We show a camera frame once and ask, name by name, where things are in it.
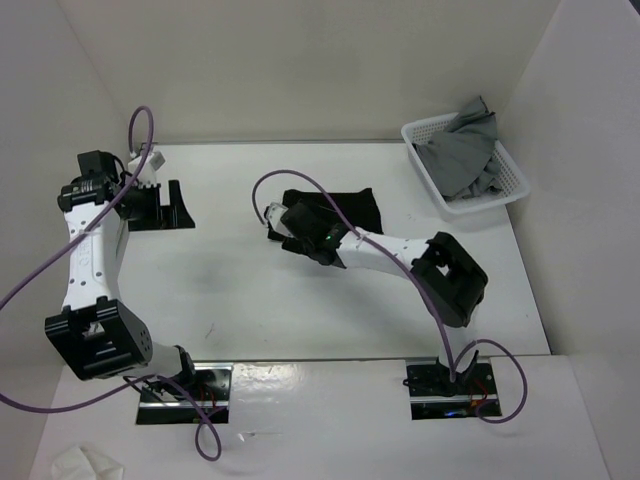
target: white laundry basket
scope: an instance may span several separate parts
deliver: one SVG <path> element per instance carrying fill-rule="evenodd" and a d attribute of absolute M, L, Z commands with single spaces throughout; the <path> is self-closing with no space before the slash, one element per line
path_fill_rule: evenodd
<path fill-rule="evenodd" d="M 409 152 L 409 160 L 413 163 L 418 171 L 422 182 L 427 187 L 431 197 L 436 202 L 436 206 L 442 211 L 452 215 L 463 215 L 467 213 L 479 212 L 487 208 L 505 205 L 514 202 L 520 198 L 526 197 L 531 191 L 529 182 L 524 178 L 520 169 L 516 166 L 511 155 L 507 153 L 502 144 L 497 141 L 494 158 L 500 162 L 501 171 L 498 181 L 502 187 L 500 193 L 484 193 L 479 197 L 468 199 L 446 200 L 438 191 L 435 183 L 431 179 L 429 172 L 422 164 L 418 152 L 413 148 L 414 143 L 426 143 L 434 132 L 444 130 L 451 120 L 455 118 L 457 113 L 449 113 L 440 115 L 439 117 L 418 120 L 417 122 L 408 123 L 402 127 L 402 138 L 407 144 Z"/>

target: white table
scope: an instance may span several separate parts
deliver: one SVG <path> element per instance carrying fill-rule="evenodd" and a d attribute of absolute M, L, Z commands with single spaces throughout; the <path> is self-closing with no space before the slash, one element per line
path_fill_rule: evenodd
<path fill-rule="evenodd" d="M 198 360 L 437 355 L 434 320 L 408 281 L 322 267 L 266 239 L 251 208 L 252 186 L 266 172 L 293 168 L 329 191 L 372 187 L 386 234 L 452 233 L 489 275 L 478 336 L 519 355 L 549 353 L 506 209 L 444 222 L 403 144 L 166 145 L 161 150 L 167 164 L 159 178 L 180 180 L 197 226 L 130 237 L 120 275 L 122 297 L 155 341 L 180 344 Z M 288 188 L 313 191 L 296 177 L 272 178 L 258 193 L 261 208 L 281 200 Z"/>
<path fill-rule="evenodd" d="M 136 393 L 50 415 L 31 480 L 49 479 L 51 462 L 77 444 L 125 466 L 126 479 L 442 479 L 606 480 L 595 434 L 566 357 L 520 358 L 529 402 L 512 422 L 412 421 L 401 360 L 236 364 L 229 424 L 220 425 L 218 463 L 198 457 L 195 425 L 135 426 Z M 492 360 L 505 413 L 518 403 L 520 378 L 506 358 Z M 79 382 L 65 368 L 54 406 L 120 385 Z M 210 453 L 215 445 L 203 434 Z"/>

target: black fabric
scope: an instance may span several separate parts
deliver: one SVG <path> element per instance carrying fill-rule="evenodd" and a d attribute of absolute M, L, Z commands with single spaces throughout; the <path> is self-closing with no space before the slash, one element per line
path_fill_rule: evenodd
<path fill-rule="evenodd" d="M 330 193 L 331 198 L 338 204 L 345 217 L 354 226 L 363 228 L 371 233 L 382 234 L 382 219 L 380 209 L 373 197 L 373 190 L 365 188 L 355 193 Z M 340 223 L 340 217 L 333 210 L 324 195 L 318 192 L 301 192 L 299 190 L 286 190 L 282 196 L 282 204 L 292 207 L 299 201 L 313 210 L 320 218 L 329 223 Z M 287 250 L 302 253 L 302 244 L 295 238 L 286 238 L 269 228 L 267 237 L 279 242 L 286 241 Z"/>

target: crumpled white cloth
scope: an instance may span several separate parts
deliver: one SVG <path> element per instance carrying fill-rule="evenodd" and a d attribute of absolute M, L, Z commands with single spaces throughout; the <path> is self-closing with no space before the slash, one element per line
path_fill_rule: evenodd
<path fill-rule="evenodd" d="M 124 467 L 85 446 L 71 447 L 51 465 L 53 480 L 122 480 Z"/>

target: beige wall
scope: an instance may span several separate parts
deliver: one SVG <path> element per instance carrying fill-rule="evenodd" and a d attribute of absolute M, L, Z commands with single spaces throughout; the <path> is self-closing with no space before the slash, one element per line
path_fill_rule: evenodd
<path fill-rule="evenodd" d="M 558 0 L 59 0 L 122 114 L 164 142 L 400 138 L 500 112 Z"/>
<path fill-rule="evenodd" d="M 126 152 L 116 112 L 64 14 L 47 0 L 0 5 L 0 294 L 67 241 L 56 196 L 77 175 L 75 155 Z M 59 312 L 64 262 L 0 314 L 0 390 L 49 406 L 62 362 L 44 336 Z M 29 474 L 46 417 L 0 406 L 2 478 Z"/>
<path fill-rule="evenodd" d="M 569 354 L 613 480 L 638 478 L 640 16 L 563 0 L 501 119 L 532 184 L 511 210 L 552 348 Z"/>

